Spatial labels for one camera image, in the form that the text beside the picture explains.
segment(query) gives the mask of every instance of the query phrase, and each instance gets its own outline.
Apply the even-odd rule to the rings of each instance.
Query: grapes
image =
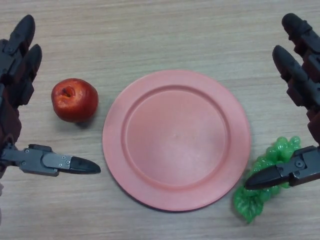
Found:
[[[300,144],[298,136],[293,136],[289,141],[284,136],[278,137],[276,142],[266,149],[265,154],[256,159],[248,177],[275,164],[289,162],[294,151],[301,148]],[[240,186],[233,198],[235,210],[246,219],[247,223],[251,223],[262,213],[264,203],[279,194],[282,188],[287,189],[290,186],[287,182],[261,190],[247,190],[244,186]]]

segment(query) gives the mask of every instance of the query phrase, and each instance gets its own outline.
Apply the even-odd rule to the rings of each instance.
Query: wood grain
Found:
[[[111,178],[102,151],[102,128],[117,95],[137,78],[165,69],[201,72],[229,88],[250,121],[250,161],[279,136],[315,144],[306,111],[286,95],[272,60],[277,44],[293,52],[281,25],[289,12],[320,32],[318,0],[2,0],[1,38],[32,14],[33,43],[43,51],[35,92],[20,109],[17,146],[49,145],[97,162],[102,172],[52,178],[9,168],[1,179],[0,239],[318,240],[318,181],[283,191],[246,225],[232,211],[233,191],[182,214],[136,203]],[[52,110],[52,87],[69,77],[98,90],[99,111],[88,129],[62,122]]]

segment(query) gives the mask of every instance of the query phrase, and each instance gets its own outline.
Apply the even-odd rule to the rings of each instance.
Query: red apple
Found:
[[[78,78],[62,80],[51,93],[53,110],[58,117],[70,123],[87,122],[98,107],[98,92],[88,82]]]

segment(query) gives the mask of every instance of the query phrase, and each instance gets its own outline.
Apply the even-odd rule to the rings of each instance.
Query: apple stem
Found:
[[[62,92],[68,97],[70,98],[71,95],[67,92],[67,90],[65,88],[62,89]]]

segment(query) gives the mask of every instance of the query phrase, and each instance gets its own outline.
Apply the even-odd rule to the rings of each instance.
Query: robotic hand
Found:
[[[303,59],[302,66],[283,47],[276,46],[272,57],[280,76],[288,85],[287,94],[297,106],[305,107],[308,129],[320,144],[320,37],[307,21],[293,13],[282,19],[284,30]],[[290,186],[320,179],[320,146],[295,151],[288,163],[281,163],[257,172],[247,179],[245,188],[256,190],[282,183]]]
[[[15,147],[22,128],[18,107],[28,104],[42,60],[39,45],[29,49],[35,28],[34,18],[27,15],[9,40],[0,40],[0,179],[8,166],[19,167],[24,173],[53,177],[59,172],[98,174],[101,169],[94,162],[54,153],[49,146],[30,144],[23,150]]]

